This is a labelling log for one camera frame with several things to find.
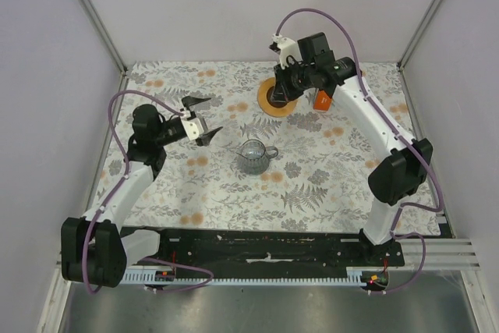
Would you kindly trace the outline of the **round wooden dripper stand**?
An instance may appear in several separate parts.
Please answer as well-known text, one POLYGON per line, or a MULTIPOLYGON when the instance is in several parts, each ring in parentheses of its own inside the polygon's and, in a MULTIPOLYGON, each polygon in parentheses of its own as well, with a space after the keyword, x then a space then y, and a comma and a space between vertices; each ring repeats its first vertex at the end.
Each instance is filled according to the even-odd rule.
POLYGON ((272 104, 271 103, 271 91, 275 87, 275 78, 268 78, 264 80, 257 91, 257 103, 260 106, 263 113, 274 117, 274 118, 284 118, 292 114, 295 110, 298 100, 291 101, 289 103, 283 104, 272 104))

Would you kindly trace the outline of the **orange coffee filter box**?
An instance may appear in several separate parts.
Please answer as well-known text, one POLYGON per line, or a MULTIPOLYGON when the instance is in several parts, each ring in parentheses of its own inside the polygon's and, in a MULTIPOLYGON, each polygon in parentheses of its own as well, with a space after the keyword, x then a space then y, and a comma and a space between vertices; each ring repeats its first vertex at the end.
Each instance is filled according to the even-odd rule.
POLYGON ((317 89, 313 100, 313 110, 317 112, 328 112, 333 104, 333 99, 324 90, 317 89))

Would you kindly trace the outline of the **grey glass carafe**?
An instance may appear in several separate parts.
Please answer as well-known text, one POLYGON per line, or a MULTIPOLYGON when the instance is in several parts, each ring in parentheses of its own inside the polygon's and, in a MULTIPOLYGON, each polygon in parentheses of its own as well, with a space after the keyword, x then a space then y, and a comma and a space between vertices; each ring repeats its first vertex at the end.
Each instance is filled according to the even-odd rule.
POLYGON ((246 175, 265 173, 273 158, 279 155, 275 146, 266 146, 260 140, 251 139, 244 142, 236 151, 237 169, 246 175))

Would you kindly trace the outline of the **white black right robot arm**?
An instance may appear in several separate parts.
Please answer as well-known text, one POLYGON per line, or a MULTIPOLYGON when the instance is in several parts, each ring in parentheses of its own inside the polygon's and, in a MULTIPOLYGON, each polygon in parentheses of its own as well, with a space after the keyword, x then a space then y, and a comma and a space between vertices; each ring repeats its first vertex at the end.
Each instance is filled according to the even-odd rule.
POLYGON ((324 33, 298 41, 275 34, 269 48, 279 57, 269 103, 284 108, 307 90, 322 90, 346 111, 380 160, 367 179, 373 204, 362 230, 366 241, 356 248, 363 264, 375 265, 385 256, 383 244, 391 240, 400 204, 426 181, 425 167, 433 147, 426 139, 416 140, 395 121, 357 64, 349 57, 335 58, 324 33))

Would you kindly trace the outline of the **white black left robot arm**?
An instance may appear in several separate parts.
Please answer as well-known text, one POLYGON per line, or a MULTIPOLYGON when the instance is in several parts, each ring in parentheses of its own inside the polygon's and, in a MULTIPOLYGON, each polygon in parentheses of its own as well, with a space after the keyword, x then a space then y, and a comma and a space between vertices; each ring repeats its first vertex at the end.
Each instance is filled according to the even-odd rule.
POLYGON ((187 139, 206 147, 217 133, 193 110, 203 99, 188 95, 181 102, 182 108, 175 110, 149 96, 149 103, 133 110, 133 133, 127 144, 118 145, 125 164, 123 176, 95 207, 62 224, 62 277, 83 283, 90 294, 116 287, 128 267, 146 258, 157 265, 171 258, 172 246, 158 232, 137 229, 122 236, 121 230, 163 169, 165 146, 187 139))

